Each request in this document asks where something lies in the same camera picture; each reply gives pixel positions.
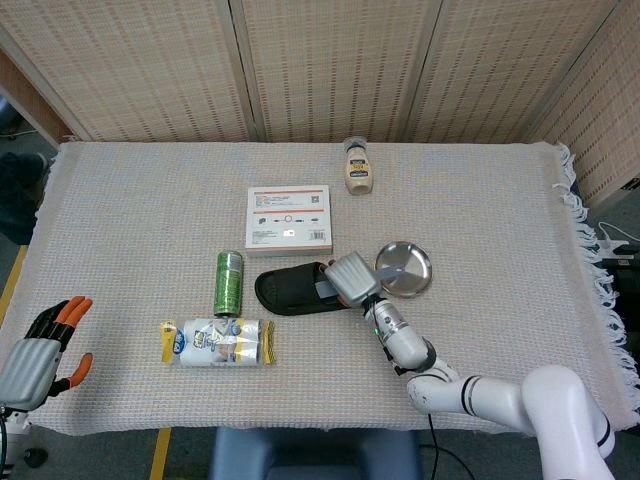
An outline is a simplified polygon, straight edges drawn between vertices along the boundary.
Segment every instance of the fringe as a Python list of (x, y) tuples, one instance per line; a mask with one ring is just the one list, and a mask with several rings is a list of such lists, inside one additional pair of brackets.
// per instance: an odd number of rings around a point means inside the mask
[(616, 364), (620, 366), (622, 379), (626, 389), (626, 399), (635, 413), (636, 423), (640, 422), (640, 378), (636, 370), (636, 362), (629, 352), (624, 348), (627, 335), (625, 333), (624, 324), (620, 316), (613, 310), (616, 304), (618, 293), (613, 290), (613, 276), (600, 268), (598, 265), (602, 258), (596, 253), (596, 232), (593, 228), (585, 223), (587, 219), (586, 208), (582, 204), (582, 199), (571, 191), (571, 186), (576, 181), (576, 172), (573, 169), (573, 160), (575, 155), (571, 155), (566, 145), (559, 144), (562, 150), (562, 166), (564, 174), (568, 182), (556, 183), (553, 188), (562, 188), (566, 193), (562, 199), (571, 211), (575, 220), (575, 229), (578, 240), (580, 242), (580, 250), (585, 262), (585, 268), (591, 274), (593, 279), (594, 292), (601, 308), (600, 316), (610, 340), (610, 351)]

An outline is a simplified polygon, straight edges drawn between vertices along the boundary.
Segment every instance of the blue chair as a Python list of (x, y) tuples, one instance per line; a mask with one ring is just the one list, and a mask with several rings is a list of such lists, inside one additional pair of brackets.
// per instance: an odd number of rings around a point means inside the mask
[(422, 480), (417, 433), (218, 428), (210, 480)]

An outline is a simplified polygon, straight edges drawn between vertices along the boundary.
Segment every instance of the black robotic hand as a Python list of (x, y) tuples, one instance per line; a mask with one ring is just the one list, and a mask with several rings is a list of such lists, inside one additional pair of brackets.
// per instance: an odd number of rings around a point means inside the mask
[(91, 369), (91, 353), (83, 355), (71, 376), (56, 380), (56, 372), (78, 322), (92, 303), (89, 298), (77, 296), (48, 308), (14, 345), (0, 374), (0, 406), (4, 407), (5, 416), (12, 411), (35, 410), (47, 397), (82, 383)]

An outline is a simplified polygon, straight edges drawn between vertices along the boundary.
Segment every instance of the snack package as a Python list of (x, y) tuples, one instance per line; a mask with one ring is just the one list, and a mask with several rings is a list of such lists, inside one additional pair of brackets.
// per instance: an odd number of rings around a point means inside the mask
[(188, 367), (275, 363), (273, 322), (244, 318), (194, 318), (178, 327), (162, 323), (162, 362)]

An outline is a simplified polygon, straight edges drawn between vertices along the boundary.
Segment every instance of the black cable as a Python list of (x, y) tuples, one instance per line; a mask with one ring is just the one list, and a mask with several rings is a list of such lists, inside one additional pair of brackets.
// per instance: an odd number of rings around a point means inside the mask
[[(433, 448), (433, 449), (435, 449), (436, 446), (435, 445), (420, 445), (420, 448)], [(469, 475), (469, 478), (471, 480), (476, 480), (476, 477), (473, 475), (473, 472), (471, 471), (471, 469), (469, 467), (467, 467), (467, 465), (462, 461), (462, 459), (459, 456), (457, 456), (451, 450), (448, 450), (448, 449), (446, 449), (444, 447), (438, 446), (438, 450), (440, 450), (441, 452), (444, 452), (444, 453), (447, 453), (447, 454), (451, 455), (462, 466), (462, 468), (465, 469), (465, 471)]]
[(7, 426), (4, 415), (0, 414), (0, 430), (2, 430), (2, 454), (0, 456), (0, 477), (4, 476), (4, 464), (7, 461)]
[(431, 438), (433, 438), (433, 447), (436, 450), (436, 459), (433, 461), (433, 470), (431, 470), (431, 480), (436, 478), (436, 469), (438, 468), (438, 457), (440, 456), (440, 449), (438, 448), (438, 441), (436, 440), (436, 431), (433, 428), (433, 420), (431, 420), (431, 414), (427, 415), (429, 419), (429, 428), (431, 429)]

